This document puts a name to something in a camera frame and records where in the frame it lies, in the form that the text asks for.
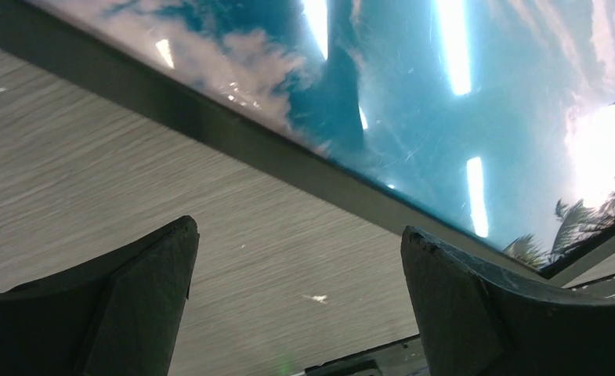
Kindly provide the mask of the beach landscape photo print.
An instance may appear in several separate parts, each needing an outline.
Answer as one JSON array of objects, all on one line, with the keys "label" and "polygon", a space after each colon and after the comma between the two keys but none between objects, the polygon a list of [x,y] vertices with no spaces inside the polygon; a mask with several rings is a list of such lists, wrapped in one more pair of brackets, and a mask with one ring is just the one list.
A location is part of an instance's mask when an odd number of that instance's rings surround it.
[{"label": "beach landscape photo print", "polygon": [[534,268],[615,226],[615,1],[43,1]]}]

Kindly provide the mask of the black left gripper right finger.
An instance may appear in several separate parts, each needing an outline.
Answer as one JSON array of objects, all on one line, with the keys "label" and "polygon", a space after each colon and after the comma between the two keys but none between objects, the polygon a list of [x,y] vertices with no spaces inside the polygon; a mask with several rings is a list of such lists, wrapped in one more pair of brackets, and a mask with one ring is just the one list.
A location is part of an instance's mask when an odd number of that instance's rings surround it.
[{"label": "black left gripper right finger", "polygon": [[408,226],[400,247],[433,375],[615,375],[615,299],[532,280]]}]

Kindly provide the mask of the light wooden picture frame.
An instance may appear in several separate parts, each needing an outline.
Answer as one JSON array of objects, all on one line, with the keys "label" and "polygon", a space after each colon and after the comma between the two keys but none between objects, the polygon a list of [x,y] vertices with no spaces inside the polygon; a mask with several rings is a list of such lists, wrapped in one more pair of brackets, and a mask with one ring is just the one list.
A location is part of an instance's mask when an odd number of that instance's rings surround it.
[{"label": "light wooden picture frame", "polygon": [[474,236],[36,5],[0,1],[0,49],[392,233],[414,225],[488,262],[530,272]]}]

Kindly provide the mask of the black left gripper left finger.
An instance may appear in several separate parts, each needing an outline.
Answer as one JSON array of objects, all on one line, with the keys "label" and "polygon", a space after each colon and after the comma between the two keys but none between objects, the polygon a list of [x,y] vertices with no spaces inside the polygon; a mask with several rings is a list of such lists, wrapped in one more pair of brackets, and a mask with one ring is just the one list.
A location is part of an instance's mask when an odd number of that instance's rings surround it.
[{"label": "black left gripper left finger", "polygon": [[0,293],[0,375],[166,375],[198,242],[185,215]]}]

